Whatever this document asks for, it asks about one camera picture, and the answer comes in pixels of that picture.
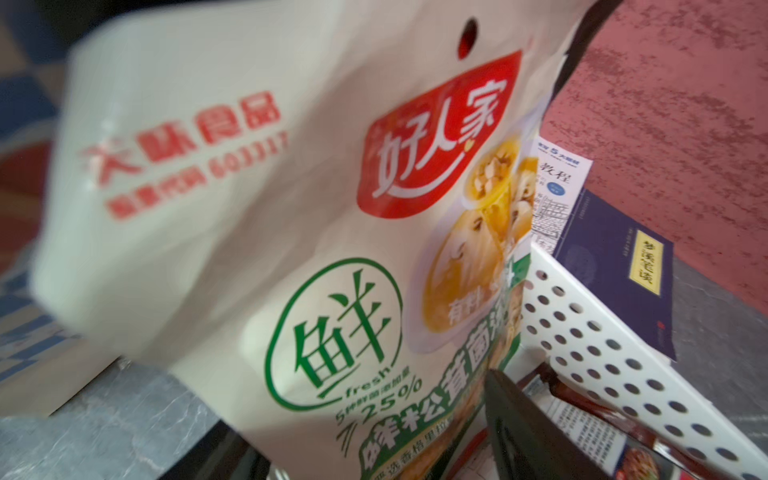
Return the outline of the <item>blue checkered paper bag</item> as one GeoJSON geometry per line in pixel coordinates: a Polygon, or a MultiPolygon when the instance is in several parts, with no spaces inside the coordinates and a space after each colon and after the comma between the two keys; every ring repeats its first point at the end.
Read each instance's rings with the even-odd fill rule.
{"type": "Polygon", "coordinates": [[[29,266],[64,97],[67,51],[110,1],[1,4],[1,414],[52,415],[115,362],[31,297],[29,266]]]}

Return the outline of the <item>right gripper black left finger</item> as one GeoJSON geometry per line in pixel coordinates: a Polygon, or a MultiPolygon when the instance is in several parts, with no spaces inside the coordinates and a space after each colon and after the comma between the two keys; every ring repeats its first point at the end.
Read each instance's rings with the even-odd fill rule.
{"type": "Polygon", "coordinates": [[[265,480],[270,461],[218,421],[159,480],[265,480]]]}

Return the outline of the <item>dark red condiment packet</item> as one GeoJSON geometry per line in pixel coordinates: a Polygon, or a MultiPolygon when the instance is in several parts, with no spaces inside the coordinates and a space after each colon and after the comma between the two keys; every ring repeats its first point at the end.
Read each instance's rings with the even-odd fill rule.
{"type": "MultiPolygon", "coordinates": [[[[514,382],[610,479],[719,479],[721,473],[666,445],[652,430],[565,385],[546,363],[514,382]]],[[[501,479],[487,426],[448,473],[451,479],[501,479]]]]}

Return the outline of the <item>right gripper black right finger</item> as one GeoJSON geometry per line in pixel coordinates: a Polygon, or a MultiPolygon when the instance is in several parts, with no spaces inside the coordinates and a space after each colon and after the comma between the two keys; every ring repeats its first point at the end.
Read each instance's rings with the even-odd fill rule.
{"type": "Polygon", "coordinates": [[[484,391],[487,430],[501,479],[610,479],[503,372],[488,371],[484,391]]]}

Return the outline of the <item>dark blue book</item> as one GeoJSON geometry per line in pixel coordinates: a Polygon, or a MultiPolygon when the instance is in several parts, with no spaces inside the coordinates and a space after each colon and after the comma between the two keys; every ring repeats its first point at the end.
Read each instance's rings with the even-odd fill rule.
{"type": "Polygon", "coordinates": [[[672,241],[583,190],[553,257],[650,347],[677,359],[672,241]]]}

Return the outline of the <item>white perforated plastic basket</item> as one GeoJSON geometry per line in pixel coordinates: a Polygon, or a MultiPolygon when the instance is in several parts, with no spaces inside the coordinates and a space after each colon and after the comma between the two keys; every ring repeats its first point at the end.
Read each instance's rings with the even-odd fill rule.
{"type": "Polygon", "coordinates": [[[222,414],[294,479],[444,479],[484,377],[539,363],[719,473],[767,458],[540,250],[487,233],[335,244],[269,283],[222,414]]]}

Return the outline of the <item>white green condiment packet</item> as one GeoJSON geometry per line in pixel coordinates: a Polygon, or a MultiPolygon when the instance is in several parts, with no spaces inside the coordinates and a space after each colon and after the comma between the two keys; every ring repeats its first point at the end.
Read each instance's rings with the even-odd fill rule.
{"type": "Polygon", "coordinates": [[[142,8],[69,51],[30,275],[291,479],[438,479],[520,342],[552,98],[614,1],[142,8]]]}

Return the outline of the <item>white printed booklet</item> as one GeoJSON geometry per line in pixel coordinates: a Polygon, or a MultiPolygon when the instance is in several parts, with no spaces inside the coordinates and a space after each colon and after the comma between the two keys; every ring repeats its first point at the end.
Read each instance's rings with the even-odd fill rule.
{"type": "Polygon", "coordinates": [[[583,190],[593,161],[539,136],[531,147],[538,159],[533,240],[553,254],[583,190]]]}

